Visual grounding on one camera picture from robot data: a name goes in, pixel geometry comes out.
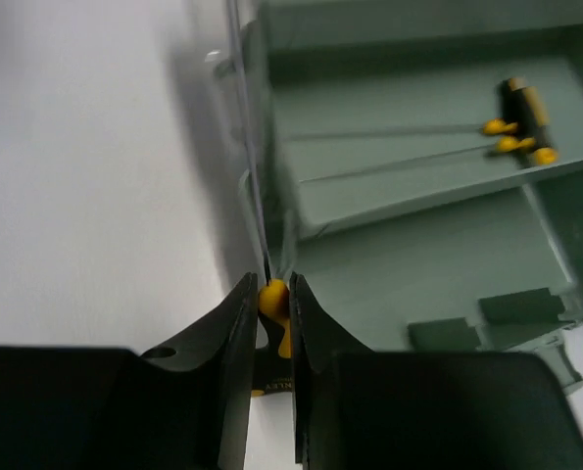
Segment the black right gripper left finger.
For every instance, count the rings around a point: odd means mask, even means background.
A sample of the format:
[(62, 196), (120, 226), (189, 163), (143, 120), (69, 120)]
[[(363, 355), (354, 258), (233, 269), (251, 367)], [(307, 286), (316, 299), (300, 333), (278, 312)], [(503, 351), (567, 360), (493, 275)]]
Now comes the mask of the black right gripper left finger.
[(143, 354), (0, 346), (0, 469), (240, 469), (258, 278)]

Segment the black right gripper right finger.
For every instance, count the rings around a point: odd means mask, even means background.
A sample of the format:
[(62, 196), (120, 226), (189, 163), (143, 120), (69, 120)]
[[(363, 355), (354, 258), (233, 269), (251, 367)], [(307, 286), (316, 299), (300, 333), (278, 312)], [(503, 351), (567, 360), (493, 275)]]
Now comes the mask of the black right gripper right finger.
[(583, 469), (558, 378), (524, 352), (375, 352), (290, 280), (295, 458), (305, 469)]

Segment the yellow black T-handle hex key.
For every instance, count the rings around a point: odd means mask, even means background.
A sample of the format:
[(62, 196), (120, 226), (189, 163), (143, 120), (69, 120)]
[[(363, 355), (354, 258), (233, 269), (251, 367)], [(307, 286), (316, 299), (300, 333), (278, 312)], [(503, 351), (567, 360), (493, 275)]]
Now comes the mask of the yellow black T-handle hex key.
[(239, 115), (242, 121), (242, 139), (246, 151), (251, 195), (258, 234), (264, 284), (258, 294), (258, 316), (267, 336), (267, 344), (255, 352), (252, 396), (289, 392), (292, 389), (292, 344), (289, 316), (289, 289), (286, 283), (272, 276), (271, 259), (267, 243), (261, 182), (258, 171), (259, 145), (257, 128), (250, 110), (247, 65), (243, 52), (243, 28), (237, 1), (225, 3), (227, 14), (230, 61), (236, 73), (236, 92)]

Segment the green plastic toolbox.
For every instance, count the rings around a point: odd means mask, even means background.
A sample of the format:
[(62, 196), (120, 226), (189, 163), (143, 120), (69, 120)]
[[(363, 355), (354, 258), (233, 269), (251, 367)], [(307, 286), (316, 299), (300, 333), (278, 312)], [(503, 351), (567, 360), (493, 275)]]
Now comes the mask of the green plastic toolbox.
[[(535, 353), (580, 389), (565, 334), (583, 325), (583, 1), (237, 2), (272, 276), (303, 275), (373, 349)], [(225, 3), (212, 79), (260, 259)], [(301, 183), (503, 135), (284, 139), (483, 124), (512, 77), (547, 110), (554, 163), (482, 151)]]

